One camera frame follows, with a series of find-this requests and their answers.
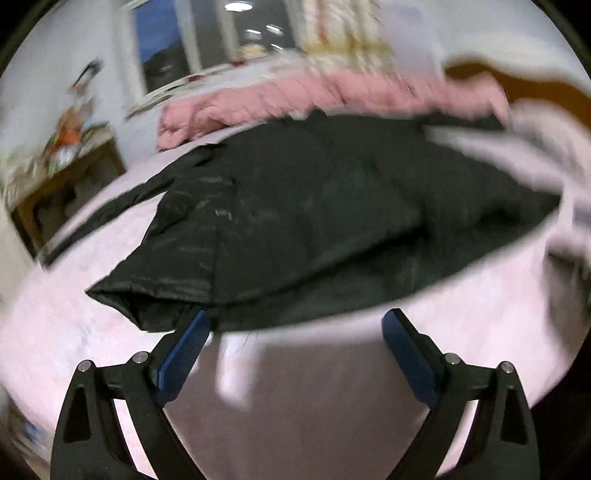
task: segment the pink blanket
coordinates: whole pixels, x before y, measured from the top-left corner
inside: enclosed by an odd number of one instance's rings
[[[160,116],[157,145],[169,150],[233,125],[339,108],[380,114],[440,109],[465,118],[494,113],[504,121],[509,103],[488,74],[465,82],[349,71],[307,74],[169,102]]]

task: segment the floor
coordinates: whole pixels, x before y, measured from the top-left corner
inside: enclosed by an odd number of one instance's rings
[[[50,480],[48,465],[31,459],[27,459],[27,463],[29,467],[31,467],[31,469],[33,469],[33,471],[37,474],[40,480]]]

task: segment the ceiling light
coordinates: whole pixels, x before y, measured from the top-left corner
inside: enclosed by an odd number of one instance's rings
[[[267,25],[267,30],[275,35],[282,36],[283,30],[280,29],[277,25]]]
[[[248,12],[252,9],[249,2],[230,2],[226,4],[226,10],[229,12]]]

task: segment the jacket sleeve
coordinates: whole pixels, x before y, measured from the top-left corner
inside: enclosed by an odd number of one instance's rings
[[[183,155],[146,182],[105,203],[55,248],[51,250],[45,250],[44,248],[39,255],[41,265],[49,267],[78,240],[114,220],[128,208],[168,190],[182,172],[211,160],[216,146],[205,145]]]

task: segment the wooden cabinet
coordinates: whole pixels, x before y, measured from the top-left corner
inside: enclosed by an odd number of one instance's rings
[[[36,256],[57,229],[99,189],[124,173],[125,166],[112,138],[79,156],[23,198],[12,211],[12,219],[31,255]],[[78,187],[91,177],[95,191],[81,194]],[[42,213],[49,210],[51,222],[44,222]]]

